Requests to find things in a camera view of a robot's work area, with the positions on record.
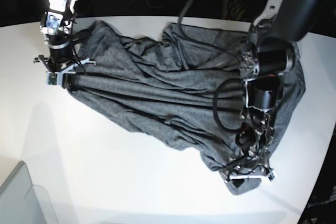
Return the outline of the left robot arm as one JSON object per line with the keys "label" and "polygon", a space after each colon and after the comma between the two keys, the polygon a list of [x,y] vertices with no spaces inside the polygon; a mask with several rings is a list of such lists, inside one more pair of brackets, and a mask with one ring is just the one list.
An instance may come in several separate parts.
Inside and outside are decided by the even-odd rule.
{"label": "left robot arm", "polygon": [[220,171],[237,195],[275,179],[269,148],[276,134],[286,77],[298,62],[296,43],[309,32],[328,1],[268,0],[250,25],[241,50],[239,78],[222,82],[214,93],[214,120],[221,130],[229,132],[218,115],[219,93],[234,82],[243,90],[241,126],[234,131],[239,153]]}

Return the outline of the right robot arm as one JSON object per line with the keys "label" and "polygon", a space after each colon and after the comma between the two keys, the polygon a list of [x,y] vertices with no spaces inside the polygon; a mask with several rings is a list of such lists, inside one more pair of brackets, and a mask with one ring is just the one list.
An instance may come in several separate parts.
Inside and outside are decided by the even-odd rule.
{"label": "right robot arm", "polygon": [[70,89],[70,79],[77,68],[86,73],[84,65],[95,64],[87,56],[79,57],[76,45],[90,36],[90,31],[84,29],[74,34],[76,23],[75,5],[79,0],[48,0],[48,9],[40,22],[40,32],[44,43],[48,46],[49,56],[38,55],[34,63],[42,63],[46,68],[46,83]]}

